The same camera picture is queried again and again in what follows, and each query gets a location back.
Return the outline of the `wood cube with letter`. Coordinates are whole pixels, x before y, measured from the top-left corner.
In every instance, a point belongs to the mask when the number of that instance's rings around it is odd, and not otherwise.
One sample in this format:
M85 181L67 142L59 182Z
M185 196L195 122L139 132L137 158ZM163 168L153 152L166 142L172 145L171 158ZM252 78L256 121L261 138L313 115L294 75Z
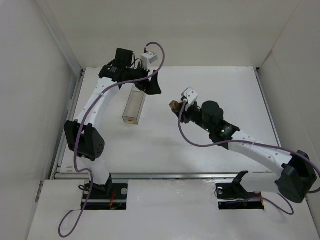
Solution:
M173 100L169 103L169 107L172 111L179 112L182 106L183 106L183 103L181 101Z

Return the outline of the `clear plastic drawer box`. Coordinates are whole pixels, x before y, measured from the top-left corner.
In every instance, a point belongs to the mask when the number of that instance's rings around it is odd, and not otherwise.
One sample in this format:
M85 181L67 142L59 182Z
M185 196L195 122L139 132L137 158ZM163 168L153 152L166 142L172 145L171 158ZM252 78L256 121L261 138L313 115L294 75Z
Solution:
M132 86L122 119L126 124L138 125L146 100L146 93Z

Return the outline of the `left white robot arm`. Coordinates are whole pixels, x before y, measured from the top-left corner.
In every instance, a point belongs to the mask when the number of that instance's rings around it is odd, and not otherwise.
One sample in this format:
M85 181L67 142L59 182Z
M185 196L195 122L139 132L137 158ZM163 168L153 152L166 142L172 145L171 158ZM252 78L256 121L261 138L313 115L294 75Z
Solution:
M105 140L98 131L101 120L112 99L126 82L147 95L159 95L158 72L150 71L150 64L158 60L158 55L147 49L138 59L131 50L118 48L115 58L104 65L98 74L98 81L86 105L74 120L64 124L68 148L73 152L73 163L79 158L89 161L85 168L90 182L83 186L85 191L109 194L112 177L104 160L100 160L105 149Z

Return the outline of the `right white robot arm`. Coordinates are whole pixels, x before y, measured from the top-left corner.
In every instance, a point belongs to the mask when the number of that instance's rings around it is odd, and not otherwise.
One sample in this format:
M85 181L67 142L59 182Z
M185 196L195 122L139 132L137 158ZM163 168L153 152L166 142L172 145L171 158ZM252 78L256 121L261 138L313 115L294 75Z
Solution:
M224 111L217 102L206 101L187 106L187 101L171 103L178 124L190 122L209 134L213 146L219 146L248 157L270 170L269 173L240 171L231 182L216 184L217 197L225 201L247 200L260 192L279 194L293 203L300 204L317 181L320 171L303 151L291 151L279 146L260 143L224 120Z

